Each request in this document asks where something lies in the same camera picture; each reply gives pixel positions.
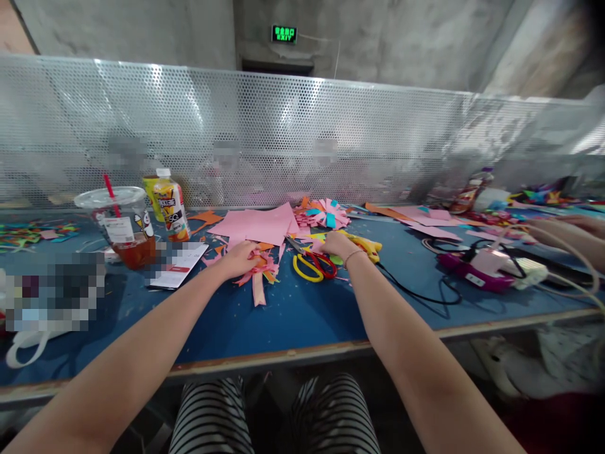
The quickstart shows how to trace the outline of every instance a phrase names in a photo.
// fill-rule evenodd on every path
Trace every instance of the perforated metal panel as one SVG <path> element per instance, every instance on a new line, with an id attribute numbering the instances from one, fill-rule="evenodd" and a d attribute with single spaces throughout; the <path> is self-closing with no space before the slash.
<path id="1" fill-rule="evenodd" d="M 0 83 L 5 208 L 72 207 L 104 172 L 141 186 L 157 167 L 191 208 L 440 198 L 485 163 L 573 157 L 601 115 L 584 102 L 15 55 L 0 59 Z"/>

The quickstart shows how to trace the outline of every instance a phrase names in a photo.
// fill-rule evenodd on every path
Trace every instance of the red straw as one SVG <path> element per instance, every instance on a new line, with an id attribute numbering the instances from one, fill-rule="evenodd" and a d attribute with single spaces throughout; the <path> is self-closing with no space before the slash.
<path id="1" fill-rule="evenodd" d="M 103 179 L 105 180 L 105 186 L 107 186 L 107 191 L 109 192 L 109 196 L 112 198 L 112 200 L 115 202 L 115 195 L 113 194 L 113 188 L 112 188 L 112 183 L 111 181 L 109 181 L 109 175 L 107 175 L 106 173 L 103 174 Z M 115 215 L 118 218 L 121 218 L 122 215 L 120 214 L 120 209 L 118 208 L 117 205 L 113 206 L 113 210 L 115 211 Z"/>

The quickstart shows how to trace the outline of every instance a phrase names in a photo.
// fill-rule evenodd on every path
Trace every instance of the striped pants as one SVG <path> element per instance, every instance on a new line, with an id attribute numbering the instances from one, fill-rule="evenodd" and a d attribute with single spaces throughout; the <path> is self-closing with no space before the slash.
<path id="1" fill-rule="evenodd" d="M 284 452 L 380 452 L 364 395 L 346 373 L 307 381 L 284 429 L 292 445 Z M 230 378 L 185 385 L 169 453 L 254 453 L 241 385 Z"/>

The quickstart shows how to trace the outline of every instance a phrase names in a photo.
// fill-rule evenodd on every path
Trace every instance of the glue gun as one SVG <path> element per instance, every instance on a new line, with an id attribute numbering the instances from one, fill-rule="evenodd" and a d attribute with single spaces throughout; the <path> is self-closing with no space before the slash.
<path id="1" fill-rule="evenodd" d="M 383 248 L 382 244 L 368 240 L 367 238 L 362 238 L 361 236 L 351 235 L 350 233 L 347 233 L 343 230 L 338 231 L 345 235 L 349 240 L 354 242 L 361 249 L 366 251 L 367 256 L 370 258 L 373 264 L 376 264 L 380 261 L 380 257 L 378 257 L 378 252 Z"/>

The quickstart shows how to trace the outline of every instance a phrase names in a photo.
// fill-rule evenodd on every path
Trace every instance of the exit sign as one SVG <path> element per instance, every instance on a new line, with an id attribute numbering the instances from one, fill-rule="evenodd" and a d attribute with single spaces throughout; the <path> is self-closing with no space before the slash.
<path id="1" fill-rule="evenodd" d="M 271 41 L 286 44 L 296 44 L 296 27 L 274 25 L 271 27 Z"/>

